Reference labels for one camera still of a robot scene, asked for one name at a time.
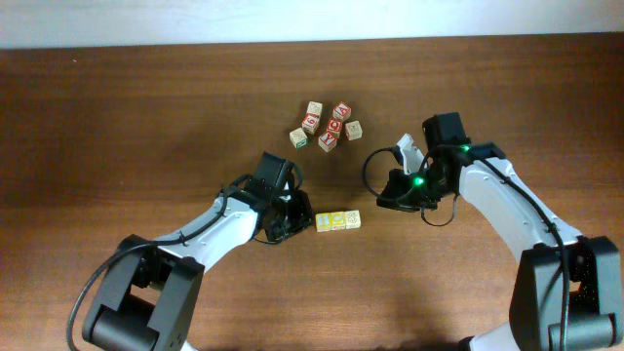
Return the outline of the yellow number 1 block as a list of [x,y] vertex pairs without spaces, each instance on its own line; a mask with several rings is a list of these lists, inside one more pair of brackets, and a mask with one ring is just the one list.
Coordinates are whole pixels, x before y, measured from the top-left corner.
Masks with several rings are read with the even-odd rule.
[[316,214],[316,230],[318,232],[327,232],[332,230],[332,216],[330,213]]

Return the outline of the yellow letter block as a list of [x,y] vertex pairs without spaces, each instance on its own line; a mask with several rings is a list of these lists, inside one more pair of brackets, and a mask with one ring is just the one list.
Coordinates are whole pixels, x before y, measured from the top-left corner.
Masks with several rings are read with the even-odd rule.
[[331,230],[343,230],[346,228],[345,212],[331,213]]

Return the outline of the pale engraved wooden block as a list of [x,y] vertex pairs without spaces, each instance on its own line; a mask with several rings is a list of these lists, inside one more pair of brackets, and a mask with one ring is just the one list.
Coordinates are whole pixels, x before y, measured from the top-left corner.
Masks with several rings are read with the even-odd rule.
[[346,229],[359,228],[362,225],[361,215],[358,210],[346,211],[344,214]]

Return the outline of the plain engraved wooden block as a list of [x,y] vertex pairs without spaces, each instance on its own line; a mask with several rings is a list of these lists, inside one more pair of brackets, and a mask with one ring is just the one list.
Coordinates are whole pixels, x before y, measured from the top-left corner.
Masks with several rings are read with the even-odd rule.
[[363,129],[359,121],[351,121],[345,124],[345,134],[348,140],[361,138]]

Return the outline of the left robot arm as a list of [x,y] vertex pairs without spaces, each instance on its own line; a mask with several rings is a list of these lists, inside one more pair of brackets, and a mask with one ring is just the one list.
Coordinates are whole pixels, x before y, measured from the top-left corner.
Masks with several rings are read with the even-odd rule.
[[211,207],[154,240],[124,239],[87,282],[100,286],[82,337],[102,350],[188,350],[204,275],[229,252],[265,235],[280,245],[314,222],[303,176],[289,160],[263,153],[252,174],[222,187]]

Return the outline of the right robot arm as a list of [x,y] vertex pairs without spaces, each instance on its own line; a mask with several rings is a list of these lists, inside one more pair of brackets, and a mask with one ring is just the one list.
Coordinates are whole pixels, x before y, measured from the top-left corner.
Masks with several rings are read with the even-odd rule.
[[620,252],[607,237],[588,238],[554,214],[519,178],[493,142],[474,143],[456,112],[422,124],[426,148],[405,134],[387,147],[399,166],[379,207],[424,214],[463,198],[518,261],[505,324],[468,336],[459,349],[597,350],[623,340]]

